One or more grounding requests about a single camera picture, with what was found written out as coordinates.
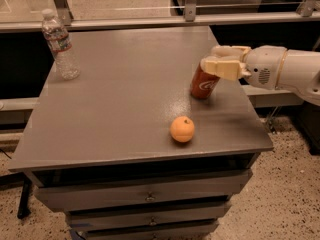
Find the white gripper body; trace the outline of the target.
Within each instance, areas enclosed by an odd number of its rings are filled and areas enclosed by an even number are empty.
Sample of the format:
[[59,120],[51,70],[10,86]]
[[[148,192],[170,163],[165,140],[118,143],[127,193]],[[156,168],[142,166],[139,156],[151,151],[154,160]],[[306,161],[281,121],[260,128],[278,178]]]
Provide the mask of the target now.
[[260,46],[251,50],[244,59],[246,69],[251,73],[245,81],[257,88],[273,90],[280,66],[287,53],[285,47]]

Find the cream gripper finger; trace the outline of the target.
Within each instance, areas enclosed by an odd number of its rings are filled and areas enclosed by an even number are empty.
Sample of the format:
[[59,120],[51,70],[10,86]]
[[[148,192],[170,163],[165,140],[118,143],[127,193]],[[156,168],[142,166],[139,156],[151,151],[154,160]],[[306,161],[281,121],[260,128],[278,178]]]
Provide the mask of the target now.
[[205,73],[226,80],[235,81],[251,76],[251,72],[246,69],[246,64],[239,60],[223,60],[208,56],[200,61],[200,66]]
[[238,60],[242,62],[250,51],[251,48],[249,46],[217,45],[211,49],[210,54],[219,59]]

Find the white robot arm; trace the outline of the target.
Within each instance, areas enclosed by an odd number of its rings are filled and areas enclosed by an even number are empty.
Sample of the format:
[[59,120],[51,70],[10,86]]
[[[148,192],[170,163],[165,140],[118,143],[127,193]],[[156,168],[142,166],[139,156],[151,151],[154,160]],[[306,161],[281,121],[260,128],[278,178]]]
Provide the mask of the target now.
[[280,46],[214,46],[200,62],[205,73],[225,80],[243,78],[249,85],[286,90],[320,105],[320,53]]

